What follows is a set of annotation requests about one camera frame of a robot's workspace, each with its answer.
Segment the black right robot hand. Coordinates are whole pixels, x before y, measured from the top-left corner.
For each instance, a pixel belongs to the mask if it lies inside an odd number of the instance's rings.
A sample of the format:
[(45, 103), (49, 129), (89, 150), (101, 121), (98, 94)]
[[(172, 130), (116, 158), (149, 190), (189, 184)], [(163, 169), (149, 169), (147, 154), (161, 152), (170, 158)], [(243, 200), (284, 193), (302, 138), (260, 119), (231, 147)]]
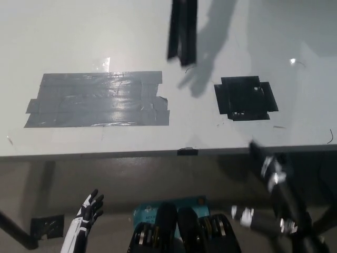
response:
[(249, 152), (255, 162), (253, 173), (261, 179), (269, 193), (272, 193), (276, 185), (286, 182), (286, 171), (275, 154), (266, 151), (255, 141), (249, 143)]

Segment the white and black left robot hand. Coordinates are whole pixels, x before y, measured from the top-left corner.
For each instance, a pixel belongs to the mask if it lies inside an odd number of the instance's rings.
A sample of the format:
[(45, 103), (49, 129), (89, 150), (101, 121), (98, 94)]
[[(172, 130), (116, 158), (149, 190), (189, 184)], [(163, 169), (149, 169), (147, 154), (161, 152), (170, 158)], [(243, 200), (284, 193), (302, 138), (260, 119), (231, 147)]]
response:
[(97, 189), (88, 195), (75, 217), (81, 228), (90, 230), (97, 218), (103, 214), (103, 199), (104, 195), (98, 196)]

